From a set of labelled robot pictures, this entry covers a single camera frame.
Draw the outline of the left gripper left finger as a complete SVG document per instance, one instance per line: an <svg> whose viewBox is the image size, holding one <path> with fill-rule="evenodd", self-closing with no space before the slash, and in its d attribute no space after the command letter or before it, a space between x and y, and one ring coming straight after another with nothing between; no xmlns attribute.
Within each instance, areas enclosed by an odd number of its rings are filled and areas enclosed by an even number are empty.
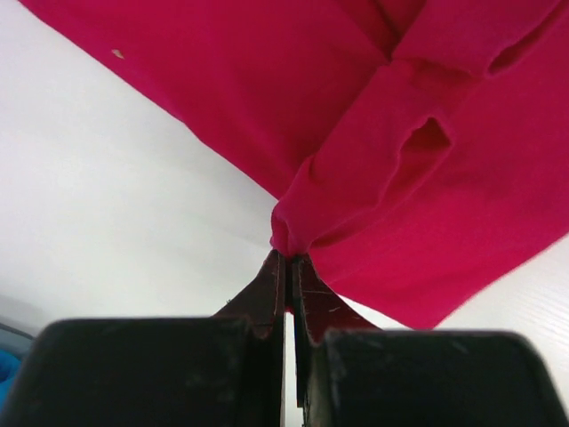
<svg viewBox="0 0 569 427"><path fill-rule="evenodd" d="M84 318L33 342L4 426L280 426L285 259L206 318Z"/></svg>

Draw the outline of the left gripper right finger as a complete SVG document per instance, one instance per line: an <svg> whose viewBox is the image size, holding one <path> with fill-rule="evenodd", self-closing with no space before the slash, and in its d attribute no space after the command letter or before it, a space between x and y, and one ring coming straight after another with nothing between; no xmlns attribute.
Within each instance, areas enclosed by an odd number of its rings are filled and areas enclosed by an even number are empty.
<svg viewBox="0 0 569 427"><path fill-rule="evenodd" d="M297 404L307 426L565 426L541 356L501 330L379 329L311 260L291 264Z"/></svg>

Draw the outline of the red t shirt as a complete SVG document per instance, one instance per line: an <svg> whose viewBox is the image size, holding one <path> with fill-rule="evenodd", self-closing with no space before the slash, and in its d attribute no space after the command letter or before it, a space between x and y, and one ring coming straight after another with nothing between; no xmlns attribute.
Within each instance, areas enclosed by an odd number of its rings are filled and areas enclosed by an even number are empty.
<svg viewBox="0 0 569 427"><path fill-rule="evenodd" d="M275 249L406 326L568 231L565 1L26 7L275 197Z"/></svg>

